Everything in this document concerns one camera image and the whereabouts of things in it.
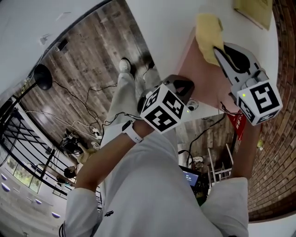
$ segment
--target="black and white cube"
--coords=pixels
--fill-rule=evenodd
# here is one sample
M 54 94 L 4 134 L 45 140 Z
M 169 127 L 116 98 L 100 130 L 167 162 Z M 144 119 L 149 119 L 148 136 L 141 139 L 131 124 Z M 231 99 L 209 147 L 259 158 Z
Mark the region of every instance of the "black and white cube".
M 146 97 L 141 118 L 159 133 L 176 127 L 190 113 L 186 105 L 164 84 Z
M 238 91 L 237 105 L 252 125 L 275 117 L 283 108 L 278 89 L 269 80 Z

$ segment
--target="logo on shirt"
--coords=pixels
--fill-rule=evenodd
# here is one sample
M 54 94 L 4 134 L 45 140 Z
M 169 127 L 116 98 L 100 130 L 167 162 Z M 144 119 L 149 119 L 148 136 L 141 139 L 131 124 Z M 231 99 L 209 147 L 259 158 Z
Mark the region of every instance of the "logo on shirt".
M 109 217 L 109 216 L 111 216 L 113 213 L 114 213 L 114 211 L 107 212 L 107 213 L 105 214 L 105 216 L 106 216 L 106 217 Z

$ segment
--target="yellow cloth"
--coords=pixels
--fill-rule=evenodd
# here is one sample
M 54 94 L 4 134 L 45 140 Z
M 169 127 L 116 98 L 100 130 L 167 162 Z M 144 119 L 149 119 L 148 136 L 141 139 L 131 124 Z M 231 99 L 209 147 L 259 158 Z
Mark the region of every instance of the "yellow cloth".
M 214 46 L 224 51 L 222 24 L 213 14 L 201 13 L 197 16 L 196 40 L 204 59 L 220 66 L 214 54 Z

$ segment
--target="computer monitor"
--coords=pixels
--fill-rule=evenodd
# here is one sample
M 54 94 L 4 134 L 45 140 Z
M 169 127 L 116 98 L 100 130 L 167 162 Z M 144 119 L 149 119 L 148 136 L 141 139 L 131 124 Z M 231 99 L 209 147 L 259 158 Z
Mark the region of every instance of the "computer monitor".
M 195 187 L 197 184 L 197 180 L 200 176 L 200 172 L 186 168 L 184 166 L 180 166 L 180 168 L 183 170 L 183 174 L 185 176 L 185 178 L 187 179 L 189 185 L 191 187 Z

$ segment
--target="hand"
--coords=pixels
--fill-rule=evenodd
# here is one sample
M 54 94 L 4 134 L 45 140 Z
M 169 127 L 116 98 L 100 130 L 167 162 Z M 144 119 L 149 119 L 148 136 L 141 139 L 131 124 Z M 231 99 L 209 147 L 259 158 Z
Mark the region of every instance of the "hand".
M 149 135 L 154 129 L 144 120 L 136 120 L 133 124 L 135 132 L 142 138 Z

